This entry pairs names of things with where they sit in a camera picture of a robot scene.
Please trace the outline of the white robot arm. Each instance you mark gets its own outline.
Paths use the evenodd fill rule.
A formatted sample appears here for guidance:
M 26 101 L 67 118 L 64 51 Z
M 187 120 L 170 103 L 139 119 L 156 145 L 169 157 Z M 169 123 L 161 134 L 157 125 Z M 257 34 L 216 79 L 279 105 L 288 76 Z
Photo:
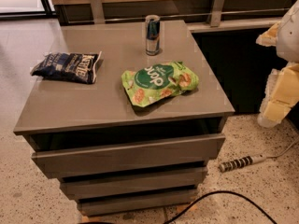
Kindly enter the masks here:
M 299 102 L 299 0 L 256 43 L 276 48 L 277 56 L 287 61 L 281 70 L 273 69 L 268 76 L 258 115 L 265 128 L 280 124 Z

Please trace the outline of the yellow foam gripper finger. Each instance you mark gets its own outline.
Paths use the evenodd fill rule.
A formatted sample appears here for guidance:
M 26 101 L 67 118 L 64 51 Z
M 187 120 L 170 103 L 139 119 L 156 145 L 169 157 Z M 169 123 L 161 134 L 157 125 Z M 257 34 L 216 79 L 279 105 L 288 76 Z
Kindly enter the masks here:
M 257 37 L 256 43 L 265 47 L 274 47 L 277 44 L 279 25 L 280 22 L 273 24 L 267 31 Z
M 280 124 L 299 102 L 299 63 L 273 69 L 265 86 L 258 123 L 265 128 Z

